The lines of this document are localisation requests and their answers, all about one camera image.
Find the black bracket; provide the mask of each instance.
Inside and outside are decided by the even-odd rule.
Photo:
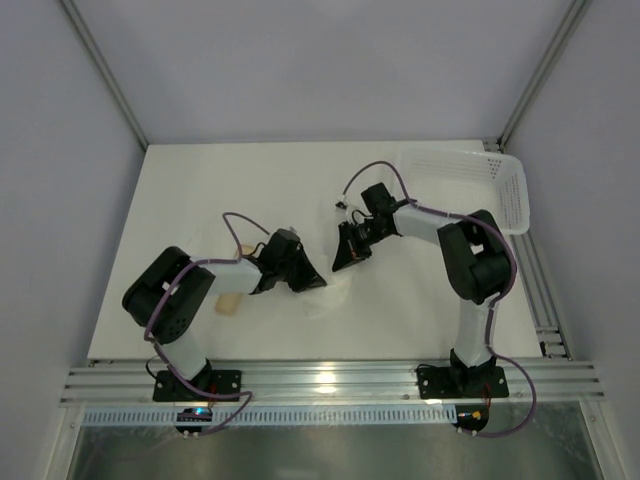
[[[509,387],[502,367],[494,367],[484,378],[484,383],[461,387],[451,375],[451,367],[419,365],[416,368],[418,390],[423,400],[430,398],[507,398]]]
[[[207,372],[207,387],[204,391],[220,395],[239,393],[242,389],[242,372],[240,370],[209,370]],[[192,402],[208,401],[205,397],[195,394],[185,387],[173,373],[162,370],[157,373],[156,384],[153,388],[154,402]],[[217,402],[237,402],[239,398],[230,400],[216,400]]]

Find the purple cable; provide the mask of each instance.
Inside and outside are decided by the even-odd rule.
[[[342,195],[346,195],[347,194],[347,191],[349,190],[349,187],[351,187],[351,185],[353,184],[355,179],[358,176],[360,176],[360,174],[362,172],[364,172],[365,170],[368,170],[369,168],[374,167],[376,165],[384,165],[386,167],[389,167],[393,171],[393,173],[395,174],[396,178],[398,179],[398,183],[400,184],[400,188],[402,189],[402,194],[404,195],[405,199],[407,199],[407,201],[409,202],[409,204],[412,207],[417,208],[421,212],[430,213],[430,214],[436,215],[438,217],[454,218],[456,220],[466,220],[468,222],[474,223],[475,225],[478,225],[479,227],[481,227],[481,228],[487,230],[489,233],[491,233],[491,235],[493,235],[502,244],[502,246],[504,247],[505,252],[507,254],[507,257],[509,259],[509,265],[511,267],[511,275],[509,277],[509,282],[507,283],[504,291],[502,293],[500,293],[500,295],[498,295],[496,298],[494,298],[489,303],[489,314],[487,315],[487,325],[486,325],[486,328],[485,328],[484,343],[485,343],[485,346],[487,347],[487,350],[489,351],[489,353],[491,355],[493,355],[494,357],[496,357],[496,358],[498,358],[500,360],[503,360],[505,362],[510,363],[511,365],[516,367],[522,373],[522,375],[524,375],[524,378],[527,380],[527,383],[529,384],[529,388],[531,389],[531,409],[529,410],[529,413],[527,414],[527,416],[524,418],[524,420],[522,422],[520,422],[515,427],[510,428],[509,430],[504,430],[502,432],[495,432],[495,433],[482,433],[482,432],[480,432],[480,433],[476,433],[475,436],[484,437],[484,438],[500,438],[500,437],[506,437],[507,435],[511,435],[513,433],[519,432],[526,425],[528,425],[529,422],[531,422],[531,420],[533,419],[533,416],[535,415],[536,410],[538,408],[538,395],[537,395],[537,392],[536,392],[536,387],[535,387],[535,385],[533,383],[533,380],[532,380],[531,376],[527,373],[527,371],[525,370],[525,368],[522,365],[520,365],[518,362],[516,362],[512,358],[509,358],[509,357],[506,357],[504,355],[500,355],[500,354],[496,353],[496,351],[491,346],[491,333],[493,331],[493,324],[494,324],[494,321],[495,321],[495,307],[498,304],[498,302],[500,300],[502,300],[504,297],[506,297],[507,294],[511,291],[511,289],[513,288],[513,285],[516,282],[516,277],[517,277],[517,274],[518,274],[518,266],[516,264],[516,259],[513,256],[513,252],[511,251],[511,247],[509,246],[509,244],[507,243],[505,238],[500,234],[500,232],[498,230],[493,228],[491,225],[488,225],[487,223],[483,222],[482,220],[478,220],[477,218],[470,217],[468,215],[462,215],[462,214],[459,214],[459,213],[448,213],[448,212],[444,212],[442,210],[436,210],[434,208],[428,208],[428,207],[423,207],[423,206],[418,205],[416,200],[411,198],[411,196],[409,195],[409,191],[407,190],[407,186],[404,183],[402,175],[400,175],[400,172],[398,171],[398,169],[395,167],[395,165],[393,165],[392,163],[387,162],[385,160],[378,160],[378,161],[375,161],[375,162],[371,162],[368,165],[365,165],[364,167],[362,167],[360,170],[358,170],[355,173],[355,175],[353,177],[351,177],[349,182],[347,182],[346,187],[342,191]],[[465,433],[468,433],[468,434],[473,434],[473,432],[471,432],[469,430],[466,430],[466,429],[463,429],[463,431]]]

